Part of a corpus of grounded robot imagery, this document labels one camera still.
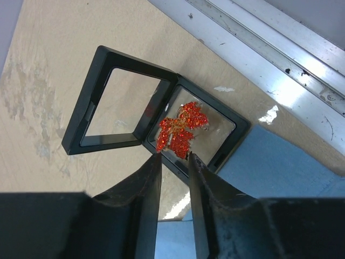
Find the light blue button shirt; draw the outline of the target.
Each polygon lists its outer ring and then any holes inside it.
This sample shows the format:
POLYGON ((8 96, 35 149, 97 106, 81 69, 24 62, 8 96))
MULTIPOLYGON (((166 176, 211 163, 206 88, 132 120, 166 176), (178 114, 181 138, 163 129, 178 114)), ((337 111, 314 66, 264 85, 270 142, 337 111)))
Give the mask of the light blue button shirt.
MULTIPOLYGON (((344 197, 344 177, 301 148, 254 126, 218 175, 255 197, 344 197)), ((196 258, 192 211, 180 221, 161 221, 155 258, 196 258)))

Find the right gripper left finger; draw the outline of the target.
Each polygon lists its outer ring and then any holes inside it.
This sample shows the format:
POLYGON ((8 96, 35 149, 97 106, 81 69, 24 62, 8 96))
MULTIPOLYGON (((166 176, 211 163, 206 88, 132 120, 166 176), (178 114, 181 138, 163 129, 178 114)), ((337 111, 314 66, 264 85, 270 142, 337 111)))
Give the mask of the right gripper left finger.
POLYGON ((1 194, 1 258, 153 258, 162 156, 112 188, 1 194))

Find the red leaf brooch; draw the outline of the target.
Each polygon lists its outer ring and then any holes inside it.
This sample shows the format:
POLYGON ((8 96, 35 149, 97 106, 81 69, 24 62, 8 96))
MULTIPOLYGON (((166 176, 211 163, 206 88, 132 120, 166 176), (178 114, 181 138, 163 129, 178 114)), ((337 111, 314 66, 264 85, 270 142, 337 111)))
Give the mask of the red leaf brooch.
POLYGON ((194 130, 209 128, 209 119, 202 112, 200 102, 192 101, 179 107, 174 118, 165 117, 159 123, 156 151, 172 151, 178 158, 187 160, 194 130))

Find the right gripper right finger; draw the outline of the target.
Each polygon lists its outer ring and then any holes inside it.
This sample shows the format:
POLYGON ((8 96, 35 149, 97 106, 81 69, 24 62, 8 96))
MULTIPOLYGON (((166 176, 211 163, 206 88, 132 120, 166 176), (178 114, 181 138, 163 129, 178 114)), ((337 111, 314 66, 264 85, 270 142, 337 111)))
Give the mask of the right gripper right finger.
POLYGON ((344 258, 344 199, 256 199, 188 163, 198 258, 344 258))

